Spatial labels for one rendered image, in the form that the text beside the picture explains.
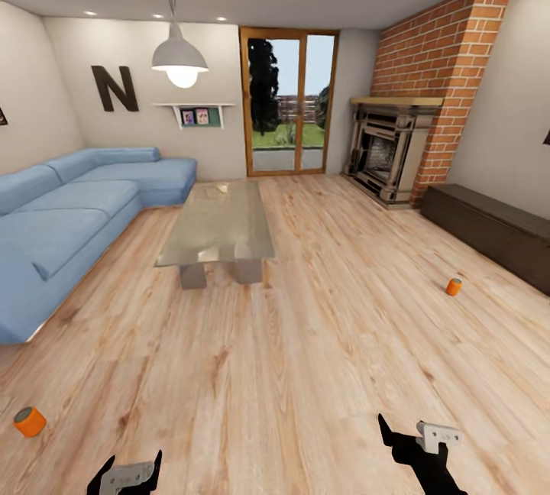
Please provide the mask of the can of soda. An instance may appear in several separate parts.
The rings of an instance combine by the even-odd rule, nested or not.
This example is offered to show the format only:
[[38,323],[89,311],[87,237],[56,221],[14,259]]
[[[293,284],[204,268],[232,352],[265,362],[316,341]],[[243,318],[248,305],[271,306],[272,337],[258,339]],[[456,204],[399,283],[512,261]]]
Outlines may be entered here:
[[27,438],[36,436],[45,424],[46,419],[34,407],[25,407],[13,418],[13,426]]
[[450,296],[456,296],[461,285],[462,283],[459,279],[452,279],[445,289],[445,292]]

